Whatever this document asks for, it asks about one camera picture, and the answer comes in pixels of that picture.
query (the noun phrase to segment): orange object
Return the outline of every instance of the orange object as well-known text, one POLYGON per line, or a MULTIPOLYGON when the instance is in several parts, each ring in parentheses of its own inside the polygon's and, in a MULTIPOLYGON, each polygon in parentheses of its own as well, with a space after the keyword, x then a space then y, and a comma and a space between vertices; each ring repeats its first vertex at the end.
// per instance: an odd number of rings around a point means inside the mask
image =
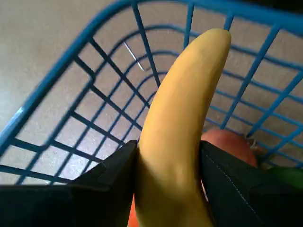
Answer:
POLYGON ((129 213, 128 227, 139 227, 139 222, 136 217, 136 211, 134 209, 134 197, 133 197, 133 202, 132 202, 132 206, 131 206, 131 212, 129 213))
POLYGON ((257 167, 255 155, 244 137, 227 130, 211 129, 202 134, 201 140, 206 140, 247 164, 257 167))

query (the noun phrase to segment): floor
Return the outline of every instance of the floor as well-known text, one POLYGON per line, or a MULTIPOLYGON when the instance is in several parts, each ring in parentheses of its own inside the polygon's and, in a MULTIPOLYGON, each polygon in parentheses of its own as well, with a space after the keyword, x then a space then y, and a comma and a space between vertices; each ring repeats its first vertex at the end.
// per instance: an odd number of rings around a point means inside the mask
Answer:
MULTIPOLYGON (((59 0, 1 1, 0 130, 5 127, 15 111, 23 104, 26 97, 39 81, 43 79, 56 59, 60 57, 93 15, 110 2, 112 0, 70 0, 68 3, 59 0)), ((187 8, 183 5, 173 3, 143 4, 139 6, 139 10, 145 26, 157 23, 185 25, 187 8)), ((212 27, 222 27, 224 19, 224 15, 195 9, 192 30, 201 33, 212 27)), ((137 25, 132 11, 126 10, 106 23, 102 30, 95 35, 95 39, 106 52, 109 52, 120 37, 136 29, 137 25)), ((267 26, 235 18, 231 27, 232 42, 258 51, 268 32, 269 27, 267 26)), ((177 32, 167 30, 150 31, 147 33, 147 36, 152 50, 182 51, 183 35, 177 32)), ((136 56, 145 54, 140 37, 136 36, 132 38, 128 41, 128 44, 136 56)), ((300 64, 303 64, 302 53, 303 40, 285 31, 279 32, 268 51, 269 55, 300 64)), ((80 57, 93 70, 102 61, 98 53, 89 45, 82 51, 80 57)), ((122 72, 133 61, 130 53, 123 45, 113 55, 112 59, 122 72)), ((155 56, 154 61, 157 70, 167 71, 174 62, 174 59, 175 57, 173 56, 155 56)), ((254 57, 231 51, 225 69, 244 77, 253 60, 254 57)), ((135 65, 128 74, 128 78, 135 87, 143 78, 151 74, 147 60, 142 61, 142 66, 145 71, 142 71, 138 65, 135 65)), ((297 71, 282 68, 264 60, 254 75, 254 79, 266 85, 284 89, 296 73, 297 71)), ((88 79, 88 76, 76 64, 72 64, 64 77, 60 79, 55 88, 46 97, 44 103, 24 127, 23 131, 18 135, 18 138, 36 145, 42 145, 88 79)), ((98 77, 95 86, 104 94, 109 95, 112 87, 118 80, 119 76, 115 71, 106 66, 101 76, 98 77)), ((240 80, 222 75, 218 89, 235 96, 240 85, 240 80)), ((154 80, 150 79, 141 86, 140 93, 147 99, 156 89, 154 80)), ((132 90, 123 82, 111 96, 111 100, 123 109, 132 94, 132 90)), ((303 97, 303 82, 297 85, 292 94, 303 97)), ((276 98, 277 94, 270 93, 253 85, 249 85, 243 95, 244 100, 264 108, 269 108, 276 98)), ((231 99, 219 94, 215 94, 212 100, 213 105, 226 111, 228 111, 231 102, 231 99)), ((90 120, 102 103, 103 101, 95 93, 88 92, 84 100, 77 107, 76 112, 90 120)), ((134 119, 142 107, 142 101, 135 97, 125 112, 134 119)), ((275 112, 303 122, 303 115, 299 114, 303 113, 303 105, 289 98, 286 98, 275 112)), ((142 115, 137 120, 140 125, 143 125, 146 113, 147 108, 144 109, 142 115)), ((234 113, 252 123, 262 116, 262 112, 244 104, 238 104, 234 113)), ((109 130, 112 122, 118 115, 118 112, 112 107, 105 105, 104 111, 96 118, 95 124, 105 130, 109 130)), ((220 123, 224 119, 224 114, 210 109, 208 117, 220 123)), ((111 134, 125 141, 138 138, 140 130, 136 127, 133 127, 125 138, 125 133, 130 125, 131 123, 127 119, 120 117, 117 125, 111 129, 111 134)), ((248 133, 251 129, 251 126, 233 118, 229 120, 227 126, 243 134, 248 133)), ((284 136, 287 136, 296 129, 296 126, 273 116, 269 117, 263 126, 284 136)), ((205 128, 208 129, 210 127, 215 126, 206 122, 205 128)), ((65 145, 73 146, 84 129, 84 124, 75 119, 70 119, 56 140, 65 145)), ((254 137, 268 146, 274 146, 281 140, 261 130, 258 130, 254 137)), ((105 139, 93 129, 88 131, 77 149, 88 154, 94 154, 103 139, 104 144, 96 157, 105 159, 115 151, 117 144, 109 138, 105 139)), ((295 141, 303 143, 303 135, 299 135, 295 138, 295 141)), ((303 150, 295 148, 292 144, 286 144, 280 151, 303 161, 303 150)), ((25 169, 34 156, 34 152, 10 147, 0 160, 0 164, 25 169)), ((59 167, 67 157, 68 152, 51 146, 39 157, 32 171, 74 179, 83 171, 86 165, 89 165, 89 169, 96 164, 95 162, 89 163, 87 159, 80 156, 72 155, 63 170, 58 172, 59 167)), ((295 162, 282 156, 272 157, 272 161, 278 165, 295 165, 295 162)), ((17 175, 0 173, 0 183, 15 183, 18 178, 19 176, 17 175)), ((45 184, 49 182, 27 177, 24 183, 45 184)))

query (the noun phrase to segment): wire grid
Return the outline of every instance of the wire grid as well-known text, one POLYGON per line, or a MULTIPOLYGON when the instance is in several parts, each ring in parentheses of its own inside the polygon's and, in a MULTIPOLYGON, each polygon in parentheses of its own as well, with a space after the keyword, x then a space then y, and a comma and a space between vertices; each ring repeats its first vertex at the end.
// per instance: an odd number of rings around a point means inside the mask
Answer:
POLYGON ((199 0, 176 0, 175 2, 181 2, 187 4, 187 21, 185 28, 179 27, 173 24, 157 24, 157 25, 150 25, 150 26, 143 26, 142 19, 140 16, 140 12, 138 9, 138 3, 144 2, 144 0, 122 0, 119 1, 109 7, 107 7, 104 11, 101 11, 94 20, 88 24, 86 29, 80 34, 80 36, 74 41, 74 43, 70 46, 70 48, 66 51, 66 53, 59 59, 59 61, 55 64, 55 66, 50 70, 50 72, 46 75, 45 79, 41 82, 41 84, 36 88, 36 90, 32 93, 32 95, 27 99, 25 104, 17 111, 13 119, 10 121, 8 126, 4 129, 4 131, 1 133, 0 137, 0 157, 5 153, 7 148, 9 146, 15 146, 18 148, 26 149, 35 152, 34 157, 28 164, 28 166, 25 169, 15 168, 11 166, 4 166, 0 165, 0 171, 10 174, 19 175, 19 179, 17 180, 16 184, 22 184, 26 177, 33 177, 38 178, 42 180, 47 180, 50 182, 50 185, 54 184, 55 182, 59 183, 68 183, 70 182, 69 179, 65 179, 60 177, 61 172, 65 168, 66 164, 70 160, 73 154, 76 154, 80 157, 88 159, 87 164, 85 165, 85 168, 83 169, 82 173, 86 172, 91 162, 103 162, 100 158, 96 157, 96 154, 101 149, 101 147, 104 145, 105 140, 107 138, 111 139, 112 141, 117 143, 116 150, 124 145, 124 140, 126 139, 127 135, 130 133, 131 129, 133 127, 136 127, 139 130, 142 130, 142 126, 138 123, 138 119, 140 115, 142 114, 143 110, 147 107, 150 107, 150 101, 155 95, 155 92, 152 93, 149 98, 145 99, 140 93, 139 89, 140 87, 150 78, 154 78, 157 86, 160 86, 160 80, 159 75, 165 75, 166 71, 157 71, 156 65, 153 60, 153 56, 155 55, 172 55, 177 57, 179 53, 168 51, 168 50, 158 50, 158 51, 151 51, 146 32, 151 30, 159 30, 159 29, 170 29, 177 31, 179 33, 184 34, 184 48, 189 43, 189 38, 197 37, 199 36, 199 33, 191 31, 191 24, 192 24, 192 18, 194 13, 195 7, 202 7, 205 9, 211 9, 214 11, 218 11, 220 13, 224 13, 226 15, 224 29, 229 30, 234 16, 237 17, 243 17, 245 19, 250 19, 252 21, 257 21, 259 23, 263 23, 266 25, 271 26, 271 30, 269 35, 267 36, 265 42, 263 43, 261 49, 256 52, 251 49, 233 45, 231 46, 232 50, 245 53, 251 56, 255 57, 255 60, 248 71, 248 74, 246 77, 242 77, 240 75, 236 75, 232 72, 229 72, 227 70, 224 70, 224 74, 228 77, 237 79, 242 81, 242 85, 237 93, 236 96, 232 96, 226 92, 222 92, 220 90, 216 90, 215 92, 225 96, 227 98, 230 98, 233 100, 231 107, 228 111, 225 111, 217 106, 211 105, 210 108, 219 111, 223 114, 225 114, 225 118, 221 124, 207 118, 206 120, 214 125, 219 126, 221 129, 229 129, 226 127, 226 124, 230 118, 234 118, 238 121, 241 121, 244 124, 247 124, 249 126, 252 126, 250 132, 248 133, 248 137, 252 136, 257 130, 265 131, 271 135, 274 135, 281 139, 281 141, 275 145, 274 147, 269 147, 265 144, 261 144, 263 147, 265 147, 268 150, 268 153, 265 154, 262 157, 262 160, 264 162, 268 162, 271 165, 275 165, 274 163, 271 163, 268 159, 268 157, 272 154, 279 154, 282 155, 294 162, 296 162, 296 167, 301 168, 303 167, 303 162, 297 160, 294 157, 291 157, 287 154, 284 154, 279 151, 280 148, 282 148, 286 143, 292 143, 300 148, 303 148, 303 144, 300 144, 293 140, 297 135, 299 135, 303 130, 303 124, 301 122, 295 121, 291 118, 288 118, 286 116, 277 114, 274 112, 274 110, 279 106, 279 104, 287 97, 290 98, 300 104, 303 104, 303 99, 301 97, 295 96, 290 94, 290 92, 293 90, 293 88, 302 80, 303 78, 303 65, 284 61, 277 59, 272 56, 267 56, 267 50, 269 49, 270 45, 272 44, 273 40, 275 39, 277 33, 280 29, 284 29, 286 31, 295 33, 297 35, 303 34, 303 27, 301 27, 301 24, 303 22, 303 18, 299 16, 294 15, 288 15, 288 14, 281 14, 277 12, 269 11, 268 9, 261 9, 259 7, 246 5, 246 4, 238 4, 234 2, 228 2, 228 1, 219 1, 219 0, 212 0, 212 1, 199 1, 199 0), (138 25, 138 30, 133 31, 126 35, 125 37, 121 38, 120 41, 118 41, 113 49, 109 52, 109 54, 106 54, 105 51, 99 46, 99 44, 94 40, 93 36, 94 34, 102 27, 105 22, 107 22, 112 16, 114 16, 116 13, 124 10, 127 7, 132 7, 133 13, 138 25), (123 42, 126 42, 130 38, 132 38, 135 35, 140 35, 144 46, 146 50, 146 54, 140 57, 137 57, 137 61, 133 61, 129 67, 126 69, 125 72, 122 72, 118 66, 112 61, 111 57, 116 52, 116 50, 123 44, 123 42), (78 56, 81 50, 84 48, 84 46, 90 43, 95 50, 103 57, 103 62, 99 65, 99 67, 93 71, 85 62, 83 62, 80 57, 78 56), (137 64, 138 61, 142 61, 143 59, 148 58, 150 67, 152 70, 152 74, 147 76, 145 79, 143 79, 140 84, 135 87, 130 80, 127 78, 127 74, 131 70, 131 68, 137 64), (268 85, 265 85, 263 83, 257 82, 252 79, 254 73, 256 72, 258 66, 260 65, 261 61, 265 59, 273 64, 280 65, 286 68, 291 68, 298 70, 299 73, 295 76, 295 78, 288 84, 288 86, 284 90, 280 90, 274 87, 270 87, 268 85), (53 85, 56 83, 56 81, 61 77, 62 74, 64 74, 65 70, 68 68, 69 65, 71 65, 73 62, 78 64, 89 76, 90 80, 85 85, 83 90, 79 93, 77 98, 74 100, 72 105, 70 106, 69 110, 65 113, 65 115, 62 117, 58 125, 55 127, 54 131, 50 135, 50 137, 47 139, 47 141, 41 145, 34 145, 31 143, 28 143, 26 141, 22 141, 16 138, 17 134, 21 131, 22 127, 26 123, 26 121, 29 119, 31 114, 34 112, 34 110, 38 107, 38 105, 42 102, 45 95, 50 91, 50 89, 53 87, 53 85), (119 75, 120 80, 117 82, 117 84, 113 87, 113 89, 110 91, 109 95, 105 95, 102 91, 100 91, 96 86, 94 86, 94 82, 96 80, 96 77, 100 74, 100 72, 103 70, 103 68, 106 65, 110 65, 112 69, 119 75), (120 108, 117 106, 112 100, 111 97, 113 94, 117 91, 119 85, 125 82, 129 88, 133 91, 133 94, 131 98, 127 101, 125 106, 123 108, 120 108), (263 108, 260 106, 257 106, 253 103, 244 101, 241 99, 246 87, 251 84, 253 86, 262 88, 264 90, 270 91, 272 93, 278 94, 277 99, 273 102, 273 104, 268 108, 263 108), (100 106, 100 108, 96 111, 94 116, 89 120, 85 117, 81 116, 80 114, 76 113, 75 110, 80 104, 81 100, 84 98, 84 96, 89 92, 92 91, 97 96, 99 96, 101 99, 104 100, 103 104, 100 106), (131 103, 131 101, 134 99, 134 97, 138 97, 143 103, 142 109, 139 111, 137 116, 133 119, 130 117, 125 110, 131 103), (241 117, 238 117, 233 113, 237 103, 243 103, 251 108, 257 109, 263 113, 262 117, 259 118, 259 120, 256 123, 251 123, 241 117), (116 119, 112 122, 109 129, 106 131, 102 129, 101 127, 97 126, 94 122, 100 115, 100 113, 104 110, 106 105, 110 105, 112 108, 114 108, 119 115, 116 117, 116 119), (123 136, 122 139, 117 138, 113 134, 111 134, 112 129, 117 124, 119 119, 121 117, 126 118, 130 123, 130 127, 128 128, 127 132, 123 136), (288 136, 282 136, 268 128, 265 128, 262 126, 262 124, 265 122, 265 120, 270 117, 275 116, 285 122, 288 122, 290 124, 294 124, 297 126, 297 129, 290 133, 288 136), (82 132, 80 137, 78 138, 77 142, 74 146, 67 146, 64 145, 58 141, 55 140, 63 126, 66 124, 66 122, 70 119, 74 118, 81 123, 86 125, 85 130, 82 132), (94 153, 92 155, 87 154, 85 152, 82 152, 78 150, 78 146, 80 145, 81 141, 84 139, 86 134, 88 133, 89 129, 94 129, 95 131, 101 133, 104 135, 102 141, 99 143, 97 148, 95 149, 94 153), (41 157, 42 153, 49 148, 50 146, 54 146, 56 148, 65 150, 68 152, 67 157, 65 158, 64 162, 60 166, 60 168, 57 170, 57 172, 52 175, 47 175, 43 173, 37 173, 32 171, 35 163, 38 161, 38 159, 41 157))

